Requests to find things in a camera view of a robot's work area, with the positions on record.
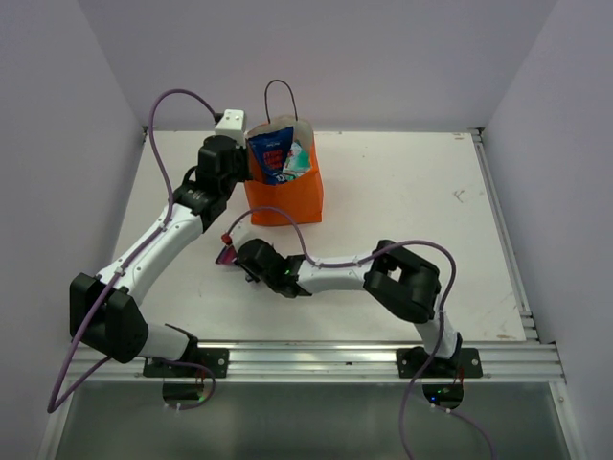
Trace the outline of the purple snack packet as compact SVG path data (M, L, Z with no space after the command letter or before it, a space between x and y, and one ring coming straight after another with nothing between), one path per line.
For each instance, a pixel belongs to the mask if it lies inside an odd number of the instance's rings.
M224 246L216 256L216 265L235 265L237 260L237 251L234 246Z

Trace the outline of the blue Burts chip bag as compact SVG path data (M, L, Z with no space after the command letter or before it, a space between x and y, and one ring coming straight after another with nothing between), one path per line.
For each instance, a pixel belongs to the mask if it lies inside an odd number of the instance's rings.
M285 127L273 132L258 134L248 140L261 169L266 185L276 186L288 181L284 164L293 143L294 128Z

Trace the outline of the orange paper bag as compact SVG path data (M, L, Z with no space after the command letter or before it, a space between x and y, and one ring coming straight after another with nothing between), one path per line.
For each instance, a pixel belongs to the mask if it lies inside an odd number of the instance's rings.
M288 115L271 116L269 105L264 106L266 122L247 132L247 148L249 152L252 179L245 183L245 193L249 207L254 211L251 222L260 226L288 225L287 218L273 211L267 211L267 206L279 208L298 223L318 223L323 218L324 187L320 173L315 148L314 131L311 123L298 116L297 108L293 107ZM298 140L309 152L311 169L295 180L284 184L271 186L262 182L261 169L248 145L248 140L258 134L273 132L285 127L293 127L293 142Z

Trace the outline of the teal snack packet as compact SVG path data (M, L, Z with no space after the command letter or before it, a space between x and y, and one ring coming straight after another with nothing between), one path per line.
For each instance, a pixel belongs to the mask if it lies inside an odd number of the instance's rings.
M310 155L298 140L294 141L287 153L282 167L282 176L285 181L295 180L309 172L311 169Z

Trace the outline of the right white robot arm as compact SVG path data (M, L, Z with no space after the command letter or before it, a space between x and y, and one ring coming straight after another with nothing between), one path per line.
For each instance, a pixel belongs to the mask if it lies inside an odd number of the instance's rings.
M450 276L445 287L437 266L408 250L408 245L436 249L449 260ZM365 291L394 317L416 327L432 373L448 376L461 364L462 337L445 311L457 265L437 243L381 240L373 253L342 262L311 259L305 253L284 256L268 242L253 239L238 249L236 263L251 279L286 298L326 291Z

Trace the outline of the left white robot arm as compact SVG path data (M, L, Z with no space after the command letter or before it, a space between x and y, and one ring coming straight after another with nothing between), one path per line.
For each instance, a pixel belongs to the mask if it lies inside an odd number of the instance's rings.
M71 336L121 363L162 358L177 376L192 374L199 363L193 336L149 325L140 306L170 263L226 211L236 185L250 177L243 144L225 135L207 137L196 165L146 233L98 274L81 273L72 281Z

